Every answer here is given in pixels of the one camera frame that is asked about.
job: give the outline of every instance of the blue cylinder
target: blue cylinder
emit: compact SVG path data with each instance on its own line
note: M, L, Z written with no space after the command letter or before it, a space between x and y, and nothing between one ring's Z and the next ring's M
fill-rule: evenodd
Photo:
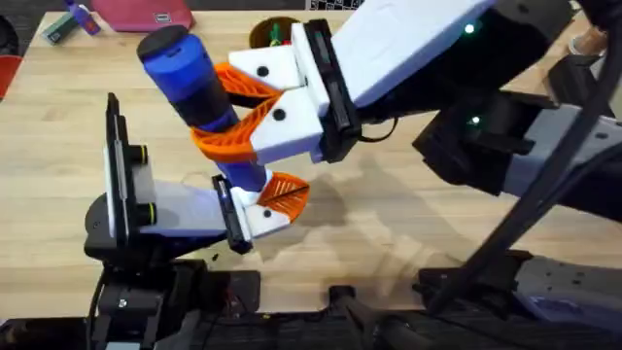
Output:
M160 28L138 46L147 74L188 126L225 132L239 120L200 39L182 25ZM218 163L233 187L260 192L265 168L252 161Z

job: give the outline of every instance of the red object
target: red object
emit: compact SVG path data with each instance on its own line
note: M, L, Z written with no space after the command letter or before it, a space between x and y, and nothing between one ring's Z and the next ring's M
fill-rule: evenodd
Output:
M20 56L0 55L0 98L4 98L7 93L20 63Z
M92 0L91 3L116 31L152 32L174 24L190 29L194 24L184 0Z

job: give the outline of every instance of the wooden table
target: wooden table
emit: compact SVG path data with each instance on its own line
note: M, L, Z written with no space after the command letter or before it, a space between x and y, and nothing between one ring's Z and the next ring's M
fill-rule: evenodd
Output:
M270 16L326 17L341 12L196 13L199 35L213 60L247 48L252 27ZM41 28L60 14L47 14ZM546 70L564 54L583 17L542 62L510 87L545 93ZM102 145L106 92L127 116L130 139L149 145L155 176L210 187L217 173L194 147L181 119L136 58L141 34L104 26L97 37L78 32L61 47L34 38L6 99L0 103L0 318L84 315L100 264L83 252L84 216L104 190ZM491 232L514 202L434 176L410 143L432 115L403 120L381 144L360 144L341 163L313 165L294 157L271 168L311 184L295 225L266 237L240 257L225 243L192 254L217 269L258 269L262 311L316 310L334 284L355 286L361 299L409 307L423 266L458 265ZM369 127L380 135L388 125ZM558 208L517 245L574 263L622 266L620 226ZM212 262L215 254L219 258Z

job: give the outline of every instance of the orange object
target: orange object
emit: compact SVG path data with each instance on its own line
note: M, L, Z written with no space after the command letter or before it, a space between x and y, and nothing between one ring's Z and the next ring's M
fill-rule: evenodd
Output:
M207 158L224 163L257 160L251 134L281 96L281 91L255 81L228 63L216 65L216 73L226 92L267 98L246 118L226 132L208 132L193 127L192 141Z
M298 218L309 197L309 184L295 176L275 172L265 186L257 204L268 207L290 217L293 223Z
M259 98L281 95L281 91L246 76L246 74L231 67L228 63L219 63L214 69L226 92Z
M203 155L213 161L231 163L257 160L251 144L251 134L263 121L263 117L274 106L276 100L275 97L261 103L244 120L222 133L203 131L193 127L190 132L192 141Z

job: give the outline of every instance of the black cable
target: black cable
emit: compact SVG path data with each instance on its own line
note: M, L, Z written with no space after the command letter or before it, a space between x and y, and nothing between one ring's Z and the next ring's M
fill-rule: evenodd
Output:
M432 299L429 311L441 311L453 298L467 289L471 281L493 259L503 254L524 233L525 223L531 223L538 215L538 207L555 189L574 155L596 125L601 112L617 89L622 74L622 22L618 21L608 35L608 50L603 70L587 103L579 112L569 131L544 163L536 179L521 196L510 212L503 218L488 239L453 274L448 283Z
M90 306L88 307L88 315L86 316L86 350L90 350L92 348L92 342L90 340L93 334L93 320L95 319L95 309L97 308L97 302L99 301L99 296L101 295L101 291L104 288L104 279L106 274L106 267L101 270L101 274L99 275L99 279L97 280L97 284L95 285L95 291L93 292L93 297L90 299Z
M200 350L205 349L205 346L207 346L207 341L210 339L210 335L212 335L212 331L214 330L214 327L216 327L216 323L217 323L218 319L220 319L221 316L223 315L223 312L225 312L224 308L223 308L223 310L221 310L221 312L218 315L216 315L216 317L214 317L214 320L212 320L210 328L207 330L207 333L205 334L205 337L203 337L203 342L201 343Z
M366 143L377 143L377 142L381 142L384 141L386 139L388 139L391 135L393 135L393 132L396 131L396 127L397 127L397 122L399 121L399 118L395 117L393 119L393 127L391 128L391 131L389 131L388 134L382 136L382 137L378 137L378 138L374 138L374 137L367 137L367 136L360 136L359 137L359 141L361 142L366 142Z
M242 298L239 295L233 295L236 299L237 302L239 302L242 305L242 308L244 309L244 315L248 315L250 313L249 308L246 307L246 302L244 302L244 300L242 300Z

